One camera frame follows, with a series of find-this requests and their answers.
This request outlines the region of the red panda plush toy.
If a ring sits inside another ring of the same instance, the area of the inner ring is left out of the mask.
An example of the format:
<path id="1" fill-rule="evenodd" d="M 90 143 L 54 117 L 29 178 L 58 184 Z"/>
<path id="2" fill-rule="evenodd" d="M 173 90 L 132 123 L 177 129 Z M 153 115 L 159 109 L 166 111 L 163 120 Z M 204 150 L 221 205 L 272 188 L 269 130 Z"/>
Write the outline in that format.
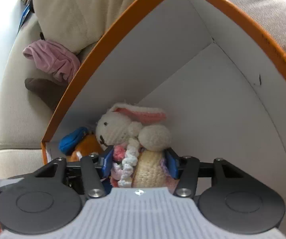
<path id="1" fill-rule="evenodd" d="M 58 148 L 66 156 L 67 162 L 76 162 L 82 157 L 103 153 L 95 133 L 86 127 L 80 127 L 63 137 Z"/>

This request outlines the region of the white crochet bunny toy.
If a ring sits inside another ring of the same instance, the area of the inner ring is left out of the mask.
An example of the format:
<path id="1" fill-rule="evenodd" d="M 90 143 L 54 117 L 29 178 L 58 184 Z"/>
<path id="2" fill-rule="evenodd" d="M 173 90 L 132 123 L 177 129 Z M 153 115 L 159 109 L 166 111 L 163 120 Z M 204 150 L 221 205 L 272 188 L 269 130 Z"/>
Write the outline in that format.
<path id="1" fill-rule="evenodd" d="M 163 109 L 126 103 L 115 103 L 101 116 L 95 135 L 102 149 L 114 149 L 113 187 L 166 187 L 174 191 L 178 180 L 171 177 L 165 157 L 171 144 L 171 133 L 162 124 L 166 118 Z"/>

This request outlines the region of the beige sofa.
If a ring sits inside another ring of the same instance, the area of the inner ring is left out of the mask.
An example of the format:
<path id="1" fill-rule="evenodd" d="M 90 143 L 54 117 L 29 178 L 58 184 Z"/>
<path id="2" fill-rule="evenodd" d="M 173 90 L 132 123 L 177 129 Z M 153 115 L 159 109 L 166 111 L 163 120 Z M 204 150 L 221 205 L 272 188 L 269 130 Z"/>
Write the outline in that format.
<path id="1" fill-rule="evenodd" d="M 230 0 L 266 29 L 286 51 L 286 0 Z M 24 86 L 27 78 L 46 78 L 23 49 L 40 37 L 31 15 L 11 48 L 0 91 L 0 178 L 29 173 L 43 164 L 41 138 L 52 111 Z"/>

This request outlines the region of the orange cardboard box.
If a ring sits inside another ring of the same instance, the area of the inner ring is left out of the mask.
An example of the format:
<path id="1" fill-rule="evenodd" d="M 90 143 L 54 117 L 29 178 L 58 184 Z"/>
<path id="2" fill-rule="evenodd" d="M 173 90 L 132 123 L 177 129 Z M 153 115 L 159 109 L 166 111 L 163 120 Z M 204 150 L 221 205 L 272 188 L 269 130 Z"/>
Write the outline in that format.
<path id="1" fill-rule="evenodd" d="M 44 163 L 115 103 L 164 109 L 176 153 L 226 159 L 286 203 L 286 52 L 229 0 L 136 0 L 69 84 Z"/>

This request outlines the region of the left leg in jeans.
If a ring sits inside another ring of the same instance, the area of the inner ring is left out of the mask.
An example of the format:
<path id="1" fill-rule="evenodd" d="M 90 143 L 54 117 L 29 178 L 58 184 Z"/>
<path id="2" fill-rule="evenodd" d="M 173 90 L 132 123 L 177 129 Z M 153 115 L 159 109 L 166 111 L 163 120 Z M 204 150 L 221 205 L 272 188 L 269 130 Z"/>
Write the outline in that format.
<path id="1" fill-rule="evenodd" d="M 27 78 L 24 84 L 26 89 L 38 96 L 52 112 L 56 110 L 68 87 L 66 83 L 58 84 L 42 78 Z"/>

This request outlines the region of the pink cloth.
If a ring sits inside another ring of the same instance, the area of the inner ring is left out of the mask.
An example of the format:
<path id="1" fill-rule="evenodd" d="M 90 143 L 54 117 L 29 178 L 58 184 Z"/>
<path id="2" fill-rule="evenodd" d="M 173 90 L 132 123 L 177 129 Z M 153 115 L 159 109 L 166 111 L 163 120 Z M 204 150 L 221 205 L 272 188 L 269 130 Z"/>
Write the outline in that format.
<path id="1" fill-rule="evenodd" d="M 51 40 L 39 39 L 31 43 L 23 50 L 23 55 L 33 60 L 37 69 L 59 82 L 70 83 L 81 66 L 74 53 Z"/>

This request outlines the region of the cream cushion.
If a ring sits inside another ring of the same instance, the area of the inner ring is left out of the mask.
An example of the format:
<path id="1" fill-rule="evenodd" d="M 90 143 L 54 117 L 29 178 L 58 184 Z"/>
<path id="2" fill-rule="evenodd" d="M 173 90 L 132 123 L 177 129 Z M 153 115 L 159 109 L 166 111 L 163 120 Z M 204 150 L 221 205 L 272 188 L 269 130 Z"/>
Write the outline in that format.
<path id="1" fill-rule="evenodd" d="M 33 0 L 45 39 L 73 53 L 97 42 L 135 0 Z"/>

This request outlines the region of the blue book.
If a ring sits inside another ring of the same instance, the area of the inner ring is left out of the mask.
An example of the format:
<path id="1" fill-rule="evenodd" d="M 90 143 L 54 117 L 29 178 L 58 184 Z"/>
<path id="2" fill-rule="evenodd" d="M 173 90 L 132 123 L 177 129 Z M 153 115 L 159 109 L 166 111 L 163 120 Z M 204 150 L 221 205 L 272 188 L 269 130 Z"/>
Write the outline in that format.
<path id="1" fill-rule="evenodd" d="M 31 14 L 34 13 L 34 9 L 33 9 L 33 2 L 30 1 L 27 6 L 25 7 L 25 9 L 23 10 L 22 16 L 21 16 L 21 20 L 20 20 L 20 24 L 18 26 L 18 32 L 20 31 L 21 27 L 23 26 L 23 24 L 26 22 L 26 20 L 29 18 L 29 16 Z"/>

